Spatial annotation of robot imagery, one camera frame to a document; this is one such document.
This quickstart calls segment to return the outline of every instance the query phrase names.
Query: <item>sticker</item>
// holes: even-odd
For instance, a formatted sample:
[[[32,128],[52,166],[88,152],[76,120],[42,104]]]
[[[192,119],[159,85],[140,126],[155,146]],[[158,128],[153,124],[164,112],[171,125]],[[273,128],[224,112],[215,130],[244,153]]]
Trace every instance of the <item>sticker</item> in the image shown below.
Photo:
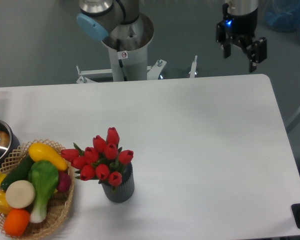
[[[118,51],[118,59],[127,59],[128,58],[128,52],[127,51]]]

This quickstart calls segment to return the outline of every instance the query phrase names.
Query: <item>orange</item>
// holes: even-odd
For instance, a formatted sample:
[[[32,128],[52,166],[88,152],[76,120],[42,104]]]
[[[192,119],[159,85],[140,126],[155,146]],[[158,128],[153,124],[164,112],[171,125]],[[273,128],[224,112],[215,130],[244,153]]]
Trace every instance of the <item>orange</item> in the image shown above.
[[[12,209],[6,216],[3,229],[6,234],[14,237],[21,236],[30,221],[30,213],[24,209]]]

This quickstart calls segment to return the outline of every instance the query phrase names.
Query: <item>white table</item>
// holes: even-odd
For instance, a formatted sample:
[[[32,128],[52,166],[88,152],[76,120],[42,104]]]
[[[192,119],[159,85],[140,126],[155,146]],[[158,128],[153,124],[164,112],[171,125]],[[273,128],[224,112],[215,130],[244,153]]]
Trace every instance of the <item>white table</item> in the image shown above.
[[[300,235],[300,177],[265,75],[5,87],[0,119],[21,143],[67,148],[116,127],[134,151],[131,199],[112,203],[95,181],[77,180],[70,217],[49,239]]]

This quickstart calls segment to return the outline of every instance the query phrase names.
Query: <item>bok choy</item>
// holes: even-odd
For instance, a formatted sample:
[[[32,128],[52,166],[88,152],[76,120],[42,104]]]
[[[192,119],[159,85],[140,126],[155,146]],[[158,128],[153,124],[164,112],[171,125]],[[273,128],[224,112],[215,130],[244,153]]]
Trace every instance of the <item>bok choy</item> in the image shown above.
[[[46,219],[48,201],[55,192],[58,178],[58,169],[51,162],[42,160],[32,165],[28,175],[28,181],[35,189],[31,223],[41,223]]]

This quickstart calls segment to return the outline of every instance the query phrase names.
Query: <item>tulip bouquet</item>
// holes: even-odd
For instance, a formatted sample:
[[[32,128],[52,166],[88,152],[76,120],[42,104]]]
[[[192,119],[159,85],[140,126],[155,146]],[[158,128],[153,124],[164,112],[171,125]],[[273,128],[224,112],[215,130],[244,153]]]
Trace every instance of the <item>tulip bouquet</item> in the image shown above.
[[[134,157],[131,150],[123,150],[119,146],[120,137],[115,127],[107,131],[106,140],[97,135],[93,138],[93,147],[81,150],[73,143],[73,149],[63,149],[61,156],[78,169],[80,174],[75,178],[82,181],[99,180],[99,184],[108,183],[115,191],[122,183],[122,174],[126,165],[130,164]]]

